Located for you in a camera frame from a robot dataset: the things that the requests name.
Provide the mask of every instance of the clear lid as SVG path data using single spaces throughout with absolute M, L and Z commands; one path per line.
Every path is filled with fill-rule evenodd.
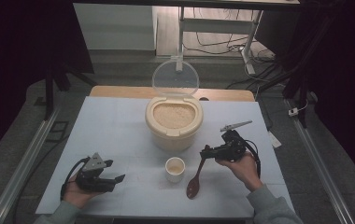
M 198 74 L 189 63 L 171 60 L 154 71 L 152 86 L 163 95 L 193 95 L 199 88 Z

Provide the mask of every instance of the wooden spoon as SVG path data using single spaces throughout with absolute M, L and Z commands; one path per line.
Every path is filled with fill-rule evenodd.
M 206 145 L 204 150 L 210 150 L 210 146 Z M 197 174 L 195 177 L 189 182 L 186 189 L 186 195 L 189 199 L 192 199 L 197 195 L 200 190 L 200 172 L 202 167 L 204 166 L 206 159 L 201 159 L 200 165 L 198 166 Z

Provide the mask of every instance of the sleeve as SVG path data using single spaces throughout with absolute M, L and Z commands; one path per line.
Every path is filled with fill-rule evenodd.
M 254 222 L 258 224 L 296 224 L 303 221 L 289 208 L 285 198 L 276 198 L 267 186 L 263 185 L 248 195 L 255 211 Z
M 73 224 L 80 211 L 73 204 L 61 201 L 51 216 L 42 215 L 35 221 L 35 224 Z

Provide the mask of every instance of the paper cup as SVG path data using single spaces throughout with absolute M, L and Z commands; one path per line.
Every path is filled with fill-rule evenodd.
M 183 178 L 186 165 L 181 158 L 172 157 L 165 163 L 166 179 L 177 183 Z

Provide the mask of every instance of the gray floor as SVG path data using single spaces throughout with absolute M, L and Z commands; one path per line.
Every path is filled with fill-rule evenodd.
M 148 53 L 120 52 L 116 54 L 116 52 L 113 52 L 113 54 L 109 54 L 109 52 L 92 51 L 95 75 L 89 75 L 89 77 L 103 85 L 150 86 L 153 71 L 163 61 L 165 59 L 157 58 Z M 200 88 L 224 89 L 234 81 L 248 79 L 242 72 L 242 59 L 188 58 L 187 61 L 199 73 Z M 257 71 L 262 71 L 264 67 L 264 64 L 255 65 Z M 64 149 L 65 141 L 61 141 L 61 138 L 70 133 L 82 102 L 91 90 L 90 86 L 76 77 L 69 76 L 69 80 L 72 87 L 64 97 L 63 109 L 58 115 L 53 129 L 53 131 L 58 131 L 66 128 L 66 133 L 50 133 L 47 137 L 48 141 L 41 148 L 38 161 L 48 151 L 51 150 L 51 152 L 39 165 L 19 200 L 16 211 L 18 223 L 33 223 L 36 219 L 36 207 Z M 249 82 L 235 85 L 233 89 L 245 89 L 248 84 Z M 293 120 L 287 115 L 287 107 L 281 96 L 282 88 L 282 86 L 275 86 L 261 95 L 257 95 L 256 99 L 262 108 L 266 125 L 282 143 L 282 147 L 276 149 L 276 154 L 293 206 L 305 223 L 340 223 L 330 198 L 324 190 L 306 153 L 304 144 L 293 125 Z M 44 118 L 45 107 L 38 102 L 41 102 L 39 97 L 44 96 L 44 82 L 36 83 L 28 89 L 27 101 L 22 107 L 21 113 L 0 142 L 0 195 Z M 326 161 L 334 182 L 341 190 L 355 220 L 355 165 L 344 149 L 318 120 L 317 115 L 313 112 L 313 104 L 314 102 L 310 101 L 307 108 L 307 129 L 315 140 L 319 152 Z M 15 212 L 13 208 L 9 211 L 5 223 L 12 223 L 13 213 Z M 80 217 L 78 219 L 78 223 L 111 222 L 112 219 L 106 217 Z M 161 221 L 114 220 L 114 223 L 127 222 L 158 223 Z

